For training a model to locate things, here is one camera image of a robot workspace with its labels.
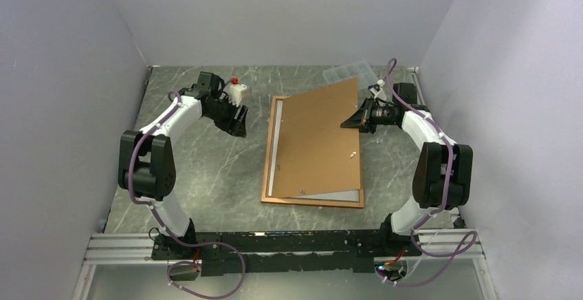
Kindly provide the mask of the orange wooden picture frame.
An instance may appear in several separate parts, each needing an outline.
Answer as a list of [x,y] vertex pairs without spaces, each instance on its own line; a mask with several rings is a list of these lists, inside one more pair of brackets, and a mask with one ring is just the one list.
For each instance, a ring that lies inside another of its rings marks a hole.
[[[271,101],[271,107],[270,107],[270,116],[272,114],[272,101]],[[269,135],[269,130],[270,130],[270,116],[268,119],[268,130],[267,130],[267,145],[268,145],[268,141],[270,140],[270,135]],[[364,198],[364,183],[363,183],[363,178],[361,178],[361,185],[360,185],[360,201],[359,202],[332,202],[332,201],[318,201],[318,200],[299,200],[299,199],[292,199],[291,197],[285,197],[285,198],[277,198],[275,200],[267,200],[264,197],[264,186],[266,185],[266,181],[264,180],[264,176],[267,174],[267,167],[266,167],[266,162],[264,164],[264,169],[263,169],[263,181],[262,181],[262,189],[261,189],[261,203],[262,204],[280,204],[280,205],[299,205],[299,206],[317,206],[317,207],[334,207],[334,208],[364,208],[365,207],[365,198]]]

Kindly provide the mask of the brown frame backing board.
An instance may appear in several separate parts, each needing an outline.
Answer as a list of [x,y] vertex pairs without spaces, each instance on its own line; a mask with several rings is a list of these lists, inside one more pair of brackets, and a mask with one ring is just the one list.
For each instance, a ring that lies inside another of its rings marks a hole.
[[340,127],[357,109],[356,78],[286,97],[275,159],[274,197],[360,188],[359,131]]

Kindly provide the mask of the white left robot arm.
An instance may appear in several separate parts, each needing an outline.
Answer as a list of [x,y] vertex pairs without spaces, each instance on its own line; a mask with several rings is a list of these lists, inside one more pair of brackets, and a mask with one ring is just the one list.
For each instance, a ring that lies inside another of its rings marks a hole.
[[197,249],[193,221],[181,208],[173,189],[177,172],[173,142],[202,118],[238,138],[247,135],[248,108],[243,98],[250,92],[238,79],[201,72],[197,82],[167,95],[170,105],[160,116],[138,131],[125,131],[120,138],[118,185],[129,192],[132,203],[146,207],[160,233],[171,238],[169,248],[181,259]]

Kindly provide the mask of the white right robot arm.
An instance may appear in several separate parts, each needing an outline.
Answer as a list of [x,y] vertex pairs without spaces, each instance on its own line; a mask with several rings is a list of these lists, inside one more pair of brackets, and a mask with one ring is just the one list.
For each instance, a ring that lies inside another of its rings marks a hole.
[[391,229],[378,237],[379,249],[386,255],[395,255],[404,247],[404,236],[413,234],[431,217],[467,204],[473,150],[446,135],[429,109],[418,102],[417,88],[412,83],[393,85],[390,98],[383,86],[382,80],[370,85],[370,97],[340,126],[375,133],[380,125],[395,125],[419,149],[412,195],[398,211],[389,215]]

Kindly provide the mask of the sunset photo print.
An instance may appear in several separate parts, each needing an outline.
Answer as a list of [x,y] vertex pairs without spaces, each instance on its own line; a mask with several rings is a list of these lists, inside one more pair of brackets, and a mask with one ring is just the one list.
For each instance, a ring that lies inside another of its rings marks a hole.
[[[263,192],[264,197],[267,200],[275,200],[273,196],[273,185],[274,185],[274,174],[276,168],[276,155],[278,148],[278,137],[279,131],[282,123],[282,112],[283,112],[283,101],[284,96],[276,96],[272,100],[272,114],[269,119],[269,135],[270,140],[267,145],[267,157],[266,157],[266,167],[267,174],[264,176],[266,185],[264,186]],[[319,193],[314,195],[300,195],[296,197],[291,197],[292,199],[299,200],[318,200],[318,201],[332,201],[332,202],[359,202],[360,201],[360,190],[353,189],[348,191],[336,191],[332,193]]]

